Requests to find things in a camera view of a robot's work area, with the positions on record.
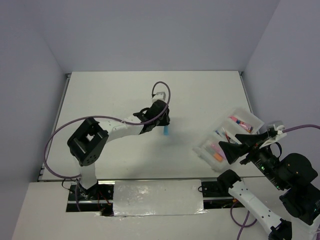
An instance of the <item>gray wall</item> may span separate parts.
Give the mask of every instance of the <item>gray wall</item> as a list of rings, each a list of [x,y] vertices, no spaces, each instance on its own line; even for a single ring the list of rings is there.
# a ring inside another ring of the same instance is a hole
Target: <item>gray wall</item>
[[[279,0],[23,0],[65,72],[244,70]]]
[[[0,233],[9,240],[36,181],[65,76],[16,0],[0,1]]]
[[[258,117],[287,128],[320,124],[320,1],[281,0],[245,71]],[[281,140],[284,154],[305,155],[320,172],[320,132],[297,130]],[[320,177],[315,180],[320,187]]]

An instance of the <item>clear tape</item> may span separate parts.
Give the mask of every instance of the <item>clear tape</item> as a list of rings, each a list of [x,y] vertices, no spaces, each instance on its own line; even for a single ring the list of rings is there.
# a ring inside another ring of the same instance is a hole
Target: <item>clear tape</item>
[[[164,216],[204,214],[201,181],[152,180],[116,181],[114,216]]]

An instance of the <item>blue object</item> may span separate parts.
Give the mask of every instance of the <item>blue object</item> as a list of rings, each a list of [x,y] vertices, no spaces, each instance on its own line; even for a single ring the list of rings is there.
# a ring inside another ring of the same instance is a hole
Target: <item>blue object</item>
[[[169,135],[169,126],[163,127],[163,135],[168,136]]]

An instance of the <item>orange object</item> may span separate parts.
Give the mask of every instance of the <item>orange object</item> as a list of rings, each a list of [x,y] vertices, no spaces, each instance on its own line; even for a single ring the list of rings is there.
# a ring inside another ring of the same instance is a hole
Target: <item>orange object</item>
[[[219,153],[215,153],[213,155],[213,157],[218,161],[218,162],[222,162],[224,160],[224,158],[219,154]]]

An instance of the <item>clear plastic box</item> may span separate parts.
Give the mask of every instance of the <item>clear plastic box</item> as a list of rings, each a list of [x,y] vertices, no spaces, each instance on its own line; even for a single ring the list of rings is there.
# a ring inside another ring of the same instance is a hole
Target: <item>clear plastic box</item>
[[[238,120],[251,125],[251,132],[246,131],[242,126],[233,121],[230,116],[234,116]],[[234,108],[223,114],[219,120],[207,130],[206,134],[193,150],[198,157],[206,161],[214,171],[223,172],[227,170],[230,165],[226,160],[223,150],[219,146],[219,142],[241,144],[236,138],[236,134],[256,134],[263,125],[264,122],[251,112],[241,107]]]

